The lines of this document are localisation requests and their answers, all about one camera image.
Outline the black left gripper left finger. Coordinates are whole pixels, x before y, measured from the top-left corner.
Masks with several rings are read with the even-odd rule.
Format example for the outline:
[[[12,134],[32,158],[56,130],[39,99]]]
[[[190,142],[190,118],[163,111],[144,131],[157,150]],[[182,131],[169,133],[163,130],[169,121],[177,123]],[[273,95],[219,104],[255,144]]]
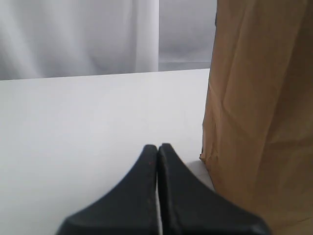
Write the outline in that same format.
[[[59,235],[157,235],[157,148],[146,145],[128,174],[106,195],[68,216]]]

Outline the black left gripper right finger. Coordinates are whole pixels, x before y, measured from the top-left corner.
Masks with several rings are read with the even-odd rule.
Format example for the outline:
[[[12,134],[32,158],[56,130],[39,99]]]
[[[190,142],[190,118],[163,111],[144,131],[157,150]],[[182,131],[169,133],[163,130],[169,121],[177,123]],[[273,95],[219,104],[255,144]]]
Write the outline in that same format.
[[[165,235],[269,235],[255,216],[203,184],[169,143],[159,147],[157,188]]]

